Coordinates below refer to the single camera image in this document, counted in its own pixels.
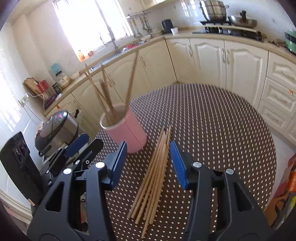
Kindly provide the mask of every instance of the cup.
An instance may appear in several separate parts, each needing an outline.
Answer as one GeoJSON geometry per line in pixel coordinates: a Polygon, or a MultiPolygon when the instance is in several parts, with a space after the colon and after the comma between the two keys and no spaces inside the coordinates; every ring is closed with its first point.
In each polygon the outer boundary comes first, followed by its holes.
{"type": "Polygon", "coordinates": [[[175,35],[179,32],[178,28],[171,28],[171,31],[172,31],[173,35],[175,35]]]}
{"type": "Polygon", "coordinates": [[[105,113],[100,118],[100,125],[117,144],[125,141],[128,153],[136,153],[145,146],[147,135],[131,108],[125,113],[125,107],[125,104],[114,105],[117,120],[115,125],[110,125],[105,113]]]}

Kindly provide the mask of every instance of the stove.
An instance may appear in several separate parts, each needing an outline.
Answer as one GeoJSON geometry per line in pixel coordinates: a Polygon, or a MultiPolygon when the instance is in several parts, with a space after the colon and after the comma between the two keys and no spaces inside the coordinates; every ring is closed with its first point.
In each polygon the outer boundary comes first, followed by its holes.
{"type": "Polygon", "coordinates": [[[213,27],[213,25],[229,25],[229,21],[201,21],[201,24],[204,25],[204,28],[199,29],[198,31],[192,32],[193,34],[224,34],[232,35],[237,37],[244,37],[248,39],[253,39],[259,42],[264,42],[264,37],[262,37],[261,32],[252,32],[247,30],[240,29],[223,29],[221,27],[213,27]]]}

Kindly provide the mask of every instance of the table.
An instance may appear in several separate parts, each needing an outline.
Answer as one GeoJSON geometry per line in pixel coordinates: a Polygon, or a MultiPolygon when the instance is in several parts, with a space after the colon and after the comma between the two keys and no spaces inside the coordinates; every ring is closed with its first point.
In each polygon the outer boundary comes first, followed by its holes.
{"type": "MultiPolygon", "coordinates": [[[[216,86],[184,84],[149,92],[133,100],[130,106],[148,141],[143,150],[128,155],[117,188],[106,192],[117,240],[141,240],[144,222],[136,226],[127,219],[127,214],[163,125],[172,125],[173,139],[194,160],[214,170],[235,170],[264,210],[276,173],[275,147],[266,123],[244,98],[216,86]]],[[[97,137],[104,141],[104,148],[91,164],[104,160],[117,149],[104,131],[97,137]]],[[[157,217],[149,225],[145,240],[183,238],[191,193],[181,188],[169,160],[157,217]]],[[[213,189],[212,232],[216,227],[215,196],[213,189]]]]}

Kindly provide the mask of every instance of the black kettle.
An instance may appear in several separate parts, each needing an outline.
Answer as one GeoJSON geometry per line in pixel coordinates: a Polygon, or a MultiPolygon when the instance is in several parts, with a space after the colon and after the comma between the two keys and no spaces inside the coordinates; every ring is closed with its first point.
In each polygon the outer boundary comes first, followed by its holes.
{"type": "Polygon", "coordinates": [[[171,28],[174,28],[172,21],[170,19],[165,19],[162,21],[163,28],[166,33],[171,33],[171,28]]]}

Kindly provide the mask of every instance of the wall outlet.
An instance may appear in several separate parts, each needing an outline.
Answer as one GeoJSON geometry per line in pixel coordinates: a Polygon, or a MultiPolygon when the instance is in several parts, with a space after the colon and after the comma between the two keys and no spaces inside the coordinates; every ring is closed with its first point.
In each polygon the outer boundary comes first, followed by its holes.
{"type": "Polygon", "coordinates": [[[28,94],[25,94],[20,100],[19,100],[19,103],[22,107],[24,107],[27,102],[29,101],[29,95],[28,94]]]}

